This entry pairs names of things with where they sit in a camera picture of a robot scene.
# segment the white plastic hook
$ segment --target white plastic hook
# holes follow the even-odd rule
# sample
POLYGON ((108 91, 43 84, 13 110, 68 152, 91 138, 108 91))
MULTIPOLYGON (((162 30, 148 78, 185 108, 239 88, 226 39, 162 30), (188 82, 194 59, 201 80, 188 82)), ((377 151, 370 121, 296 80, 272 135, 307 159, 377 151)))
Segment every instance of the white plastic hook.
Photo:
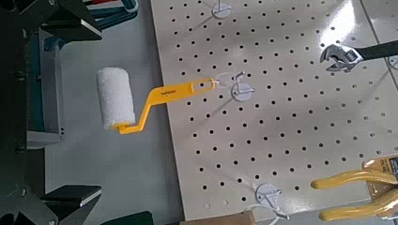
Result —
POLYGON ((236 83, 231 88, 231 96, 236 101, 247 101, 255 92, 254 88, 251 88, 247 83, 240 82, 240 79, 245 75, 244 71, 238 73, 235 77, 236 83))
POLYGON ((232 6, 228 6, 222 3, 222 0, 219 0, 219 4, 214 6, 211 10, 213 15, 219 19, 226 18, 232 11, 232 6))

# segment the yellow roller handle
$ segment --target yellow roller handle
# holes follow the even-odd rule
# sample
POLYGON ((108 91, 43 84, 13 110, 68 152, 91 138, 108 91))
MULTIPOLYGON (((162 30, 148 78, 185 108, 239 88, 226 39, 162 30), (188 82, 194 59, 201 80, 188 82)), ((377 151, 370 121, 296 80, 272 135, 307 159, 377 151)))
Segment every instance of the yellow roller handle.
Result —
POLYGON ((153 89, 147 99, 143 112, 141 113, 140 122, 137 126, 127 124, 115 125, 114 128, 119 130, 120 134, 129 134, 142 131, 145 126, 146 119, 149 115, 150 108, 155 105, 189 98, 216 88, 216 82, 213 78, 206 78, 195 82, 184 82, 177 85, 163 86, 153 89))
POLYGON ((368 218, 384 213, 398 205, 398 190, 392 189, 370 204, 359 207, 331 208, 323 211, 319 218, 323 221, 335 221, 351 218, 368 218))
POLYGON ((325 179, 314 180, 313 182, 311 182, 311 187, 314 189, 335 188, 359 180, 383 183, 388 185, 398 185, 397 179, 391 173, 363 170, 342 172, 325 179))

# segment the white pegboard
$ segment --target white pegboard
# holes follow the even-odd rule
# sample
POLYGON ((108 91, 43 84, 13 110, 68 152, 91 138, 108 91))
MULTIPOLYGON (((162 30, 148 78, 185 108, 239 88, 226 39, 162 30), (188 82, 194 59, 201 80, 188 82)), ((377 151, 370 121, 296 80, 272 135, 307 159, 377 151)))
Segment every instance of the white pegboard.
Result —
POLYGON ((225 3, 234 9, 217 20, 215 2, 152 0, 165 84, 245 71, 256 90, 243 103, 220 88, 168 104, 186 219, 240 212, 263 183, 282 190, 289 214, 368 199, 365 183, 310 188, 398 150, 397 90, 385 62, 349 74, 319 63, 331 43, 376 44, 360 1, 225 3))

